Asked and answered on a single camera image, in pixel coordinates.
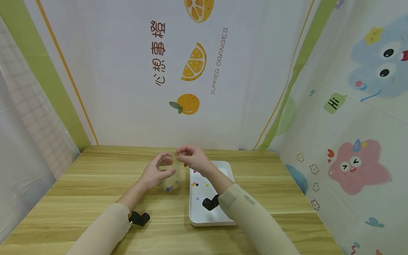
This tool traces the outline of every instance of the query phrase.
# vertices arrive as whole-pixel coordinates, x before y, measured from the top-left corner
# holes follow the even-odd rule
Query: hand
[[[165,157],[170,156],[170,152],[162,152],[159,153],[144,169],[142,176],[139,178],[138,182],[142,183],[147,189],[156,187],[162,180],[172,176],[176,169],[168,169],[168,170],[160,170],[159,166],[171,165],[171,159],[165,159],[161,161],[160,165],[158,165],[159,161]]]
[[[184,167],[189,166],[206,178],[218,170],[200,148],[185,145],[176,150],[176,155],[177,160],[184,163]]]

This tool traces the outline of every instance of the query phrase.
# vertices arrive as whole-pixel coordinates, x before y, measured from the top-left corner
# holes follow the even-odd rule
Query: green stripe
[[[91,143],[23,0],[0,0],[0,16],[75,144],[84,150]]]
[[[292,90],[293,84],[296,82],[300,71],[302,71],[304,65],[309,59],[310,54],[312,53],[313,48],[315,47],[316,42],[319,39],[335,5],[336,0],[324,0],[320,2],[315,17],[313,18],[309,31],[307,32],[305,40],[300,49],[299,55],[296,59],[295,66],[293,67],[292,78],[288,84],[288,89],[286,90],[282,104],[280,105],[279,112],[276,115],[271,128],[268,130],[264,141],[259,146],[259,151],[266,151],[269,148],[273,138],[275,137],[283,109],[285,107],[286,101],[288,100],[288,96],[290,94],[290,91]]]

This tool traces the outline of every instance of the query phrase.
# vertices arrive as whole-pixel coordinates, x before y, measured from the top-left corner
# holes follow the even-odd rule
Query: black clip
[[[150,215],[148,213],[143,213],[140,215],[139,213],[133,211],[132,215],[129,218],[129,222],[131,224],[144,226],[150,220]]]
[[[203,201],[203,206],[205,207],[205,209],[211,211],[213,210],[215,207],[217,207],[220,203],[218,202],[218,197],[219,195],[216,194],[213,198],[213,200],[210,200],[209,198],[204,199]]]

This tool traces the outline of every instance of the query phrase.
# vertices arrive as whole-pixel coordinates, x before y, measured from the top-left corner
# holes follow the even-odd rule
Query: wooden table
[[[0,246],[0,254],[65,254],[105,208],[115,202],[161,151],[174,149],[87,148]],[[235,181],[261,203],[303,255],[340,251],[278,156],[261,151],[206,151],[231,164]],[[256,254],[238,226],[193,227],[188,218],[188,171],[178,192],[153,189],[136,208],[148,212],[113,254]]]

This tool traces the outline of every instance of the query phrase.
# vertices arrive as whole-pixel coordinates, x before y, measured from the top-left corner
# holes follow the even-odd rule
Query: pink heart
[[[327,154],[328,157],[334,157],[334,152],[333,152],[332,150],[327,149],[327,151],[329,152],[329,153]]]

